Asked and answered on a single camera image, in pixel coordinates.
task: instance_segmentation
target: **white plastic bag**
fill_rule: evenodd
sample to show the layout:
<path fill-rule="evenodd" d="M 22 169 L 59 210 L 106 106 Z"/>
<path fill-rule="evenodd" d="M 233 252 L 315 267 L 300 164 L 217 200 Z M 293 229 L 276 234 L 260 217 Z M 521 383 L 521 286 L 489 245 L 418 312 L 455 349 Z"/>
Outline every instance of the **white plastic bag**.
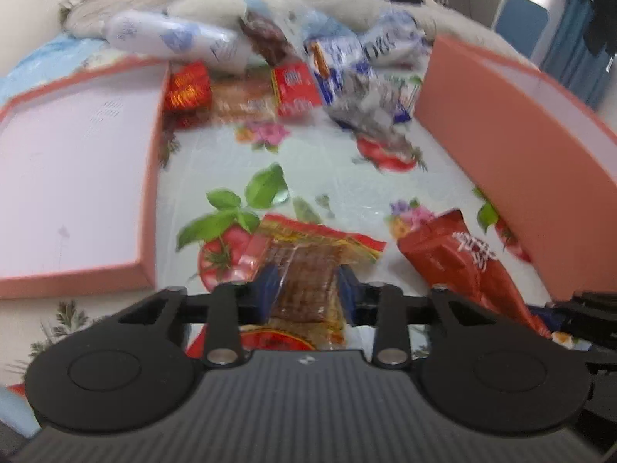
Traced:
<path fill-rule="evenodd" d="M 252 54 L 238 33 L 161 14 L 126 10 L 113 16 L 104 30 L 115 48 L 161 59 L 196 61 L 227 73 L 242 74 Z"/>

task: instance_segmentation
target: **printed tomato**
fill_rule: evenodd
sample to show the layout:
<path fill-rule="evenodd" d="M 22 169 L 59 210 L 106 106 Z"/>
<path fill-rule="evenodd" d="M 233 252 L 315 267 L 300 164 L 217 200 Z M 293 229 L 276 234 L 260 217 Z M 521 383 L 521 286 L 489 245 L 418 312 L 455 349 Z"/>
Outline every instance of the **printed tomato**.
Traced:
<path fill-rule="evenodd" d="M 497 235 L 499 235 L 499 239 L 502 241 L 502 244 L 508 249 L 508 252 L 510 252 L 511 255 L 519 258 L 525 263 L 531 263 L 531 257 L 502 219 L 499 219 L 499 221 L 495 224 L 495 231 L 497 232 Z"/>
<path fill-rule="evenodd" d="M 234 280 L 234 269 L 251 241 L 251 234 L 231 225 L 220 238 L 202 245 L 197 257 L 197 272 L 210 292 L 218 284 Z"/>
<path fill-rule="evenodd" d="M 418 165 L 422 170 L 427 166 L 422 160 L 422 151 L 410 145 L 409 157 L 403 159 L 398 155 L 382 148 L 377 142 L 359 137 L 357 140 L 358 151 L 365 159 L 371 162 L 379 170 L 393 170 L 406 172 Z"/>

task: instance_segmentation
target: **snack package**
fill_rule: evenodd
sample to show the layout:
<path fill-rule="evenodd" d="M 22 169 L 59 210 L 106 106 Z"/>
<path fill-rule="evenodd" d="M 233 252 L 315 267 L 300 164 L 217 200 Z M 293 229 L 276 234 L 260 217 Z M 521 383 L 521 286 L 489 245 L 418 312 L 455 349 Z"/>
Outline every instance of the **snack package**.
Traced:
<path fill-rule="evenodd" d="M 308 68 L 306 63 L 298 61 L 272 70 L 272 85 L 280 117 L 300 115 L 323 104 Z"/>
<path fill-rule="evenodd" d="M 241 29 L 253 50 L 270 66 L 304 60 L 307 40 L 340 36 L 357 39 L 353 31 L 334 18 L 297 0 L 280 0 L 276 4 L 264 0 L 244 1 L 248 10 L 241 20 Z"/>
<path fill-rule="evenodd" d="M 359 137 L 377 142 L 389 152 L 404 159 L 417 159 L 417 150 L 406 140 L 405 129 L 397 128 L 397 121 L 407 121 L 410 114 L 403 108 L 413 107 L 415 94 L 405 84 L 377 76 L 367 76 L 346 69 L 342 86 L 326 112 L 336 123 L 355 132 Z"/>
<path fill-rule="evenodd" d="M 385 245 L 364 235 L 267 214 L 240 259 L 239 272 L 252 280 L 265 265 L 278 268 L 280 284 L 268 328 L 298 336 L 317 349 L 342 348 L 345 320 L 338 266 L 375 261 Z"/>
<path fill-rule="evenodd" d="M 308 66 L 293 61 L 212 84 L 211 123 L 257 122 L 306 113 L 322 105 Z"/>
<path fill-rule="evenodd" d="M 261 55 L 269 66 L 274 67 L 299 60 L 296 48 L 270 17 L 254 10 L 247 10 L 245 16 L 239 20 L 239 24 L 253 51 Z"/>
<path fill-rule="evenodd" d="M 356 36 L 312 40 L 307 42 L 306 49 L 308 64 L 327 105 L 332 104 L 341 91 L 346 71 L 373 75 Z"/>
<path fill-rule="evenodd" d="M 211 123 L 273 120 L 278 102 L 272 87 L 271 71 L 252 71 L 244 79 L 212 83 Z"/>
<path fill-rule="evenodd" d="M 394 123 L 409 122 L 422 88 L 422 79 L 417 74 L 404 76 L 379 73 L 378 77 L 383 78 L 399 91 L 399 105 L 394 112 Z"/>
<path fill-rule="evenodd" d="M 201 61 L 191 63 L 172 74 L 165 95 L 166 110 L 209 108 L 211 102 L 210 77 Z"/>
<path fill-rule="evenodd" d="M 445 284 L 474 303 L 551 337 L 488 244 L 469 233 L 460 210 L 438 216 L 397 244 L 429 285 Z"/>
<path fill-rule="evenodd" d="M 154 12 L 124 10 L 109 19 L 103 33 L 110 45 L 121 51 L 169 60 L 201 60 L 231 74 L 243 74 L 251 57 L 251 45 L 232 30 Z"/>
<path fill-rule="evenodd" d="M 359 38 L 373 66 L 413 65 L 430 50 L 424 31 L 405 10 L 384 12 Z"/>

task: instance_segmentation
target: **blue chair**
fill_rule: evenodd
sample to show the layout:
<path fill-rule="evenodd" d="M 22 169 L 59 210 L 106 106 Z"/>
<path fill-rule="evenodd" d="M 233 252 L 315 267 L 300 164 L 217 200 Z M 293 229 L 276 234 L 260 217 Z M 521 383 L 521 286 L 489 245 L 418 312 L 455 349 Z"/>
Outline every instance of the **blue chair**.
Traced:
<path fill-rule="evenodd" d="M 531 57 L 548 22 L 548 11 L 529 0 L 508 0 L 495 31 L 525 57 Z"/>

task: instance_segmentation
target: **red bag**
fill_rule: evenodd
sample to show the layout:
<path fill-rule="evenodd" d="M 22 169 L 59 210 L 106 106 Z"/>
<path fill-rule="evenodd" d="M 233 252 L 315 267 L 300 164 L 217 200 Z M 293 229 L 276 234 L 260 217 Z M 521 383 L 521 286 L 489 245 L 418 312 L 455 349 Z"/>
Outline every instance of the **red bag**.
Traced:
<path fill-rule="evenodd" d="M 460 210 L 429 221 L 397 244 L 429 285 L 444 284 L 488 310 L 513 318 L 545 338 L 551 337 L 544 322 L 525 306 L 488 244 L 469 233 Z"/>

